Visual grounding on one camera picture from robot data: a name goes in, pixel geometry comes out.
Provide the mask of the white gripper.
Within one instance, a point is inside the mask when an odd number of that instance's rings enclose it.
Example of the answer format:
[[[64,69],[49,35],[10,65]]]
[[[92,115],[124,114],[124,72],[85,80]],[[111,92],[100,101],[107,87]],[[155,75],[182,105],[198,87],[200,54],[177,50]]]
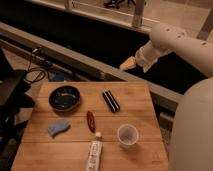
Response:
[[[146,73],[159,58],[164,57],[171,53],[169,48],[160,46],[148,41],[144,46],[140,47],[136,53],[135,58],[133,56],[126,59],[119,67],[120,70],[126,71],[136,67],[136,64],[143,68],[143,72]]]

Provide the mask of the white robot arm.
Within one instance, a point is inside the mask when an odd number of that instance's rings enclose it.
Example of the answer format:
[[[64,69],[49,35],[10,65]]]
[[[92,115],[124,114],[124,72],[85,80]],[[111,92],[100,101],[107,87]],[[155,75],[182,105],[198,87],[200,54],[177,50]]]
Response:
[[[178,104],[170,140],[168,171],[213,171],[213,43],[189,37],[180,27],[156,24],[149,41],[120,65],[148,71],[174,52],[206,78],[190,87]]]

